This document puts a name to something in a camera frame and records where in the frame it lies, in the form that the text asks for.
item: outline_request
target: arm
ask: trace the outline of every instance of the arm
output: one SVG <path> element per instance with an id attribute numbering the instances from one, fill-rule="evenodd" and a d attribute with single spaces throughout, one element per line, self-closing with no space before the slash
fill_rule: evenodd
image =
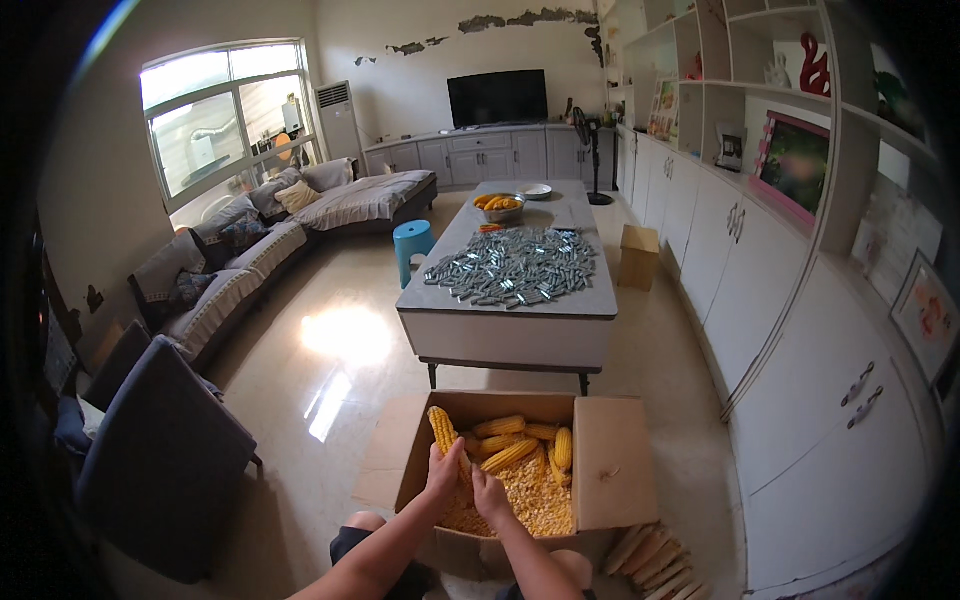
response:
<path id="1" fill-rule="evenodd" d="M 463 449 L 464 439 L 460 438 L 444 457 L 433 444 L 426 489 L 396 518 L 357 544 L 326 575 L 290 600 L 379 600 L 387 595 L 414 560 L 423 539 L 443 517 L 457 486 L 458 457 Z"/>
<path id="2" fill-rule="evenodd" d="M 503 482 L 473 466 L 477 512 L 493 528 L 528 600 L 583 600 L 584 594 L 514 515 Z"/>

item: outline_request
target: blue plastic stool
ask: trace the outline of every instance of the blue plastic stool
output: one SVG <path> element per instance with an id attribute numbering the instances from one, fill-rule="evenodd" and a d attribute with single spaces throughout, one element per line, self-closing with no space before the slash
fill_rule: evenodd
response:
<path id="1" fill-rule="evenodd" d="M 394 252 L 396 265 L 400 268 L 400 289 L 406 289 L 410 283 L 410 258 L 414 254 L 427 256 L 436 243 L 433 233 L 430 232 L 429 221 L 411 221 L 394 229 Z"/>

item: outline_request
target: hand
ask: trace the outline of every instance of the hand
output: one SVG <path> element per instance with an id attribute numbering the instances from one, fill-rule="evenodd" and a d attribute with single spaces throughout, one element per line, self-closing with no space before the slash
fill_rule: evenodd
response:
<path id="1" fill-rule="evenodd" d="M 494 531 L 506 520 L 516 518 L 502 481 L 476 465 L 473 465 L 472 475 L 473 502 L 476 504 L 477 513 L 480 513 Z"/>
<path id="2" fill-rule="evenodd" d="M 457 487 L 457 476 L 460 471 L 460 456 L 464 453 L 463 438 L 450 447 L 446 456 L 440 451 L 436 443 L 430 446 L 430 472 L 426 476 L 426 491 L 448 498 L 453 495 Z"/>

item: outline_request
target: shelled corn kernels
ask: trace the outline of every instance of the shelled corn kernels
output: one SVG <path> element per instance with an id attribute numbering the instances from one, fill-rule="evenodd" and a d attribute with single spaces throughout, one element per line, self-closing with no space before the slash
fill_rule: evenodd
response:
<path id="1" fill-rule="evenodd" d="M 553 480 L 542 468 L 534 452 L 500 470 L 496 477 L 503 481 L 514 513 L 535 537 L 568 536 L 573 533 L 573 511 L 570 489 Z M 487 523 L 459 493 L 447 507 L 441 527 L 463 533 L 492 538 Z"/>

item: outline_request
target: beige pillow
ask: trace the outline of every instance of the beige pillow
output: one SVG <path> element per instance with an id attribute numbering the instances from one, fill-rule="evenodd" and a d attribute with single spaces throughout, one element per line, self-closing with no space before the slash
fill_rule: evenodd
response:
<path id="1" fill-rule="evenodd" d="M 275 198 L 287 212 L 294 214 L 319 200 L 320 194 L 310 189 L 306 181 L 297 181 L 287 189 L 276 192 Z"/>

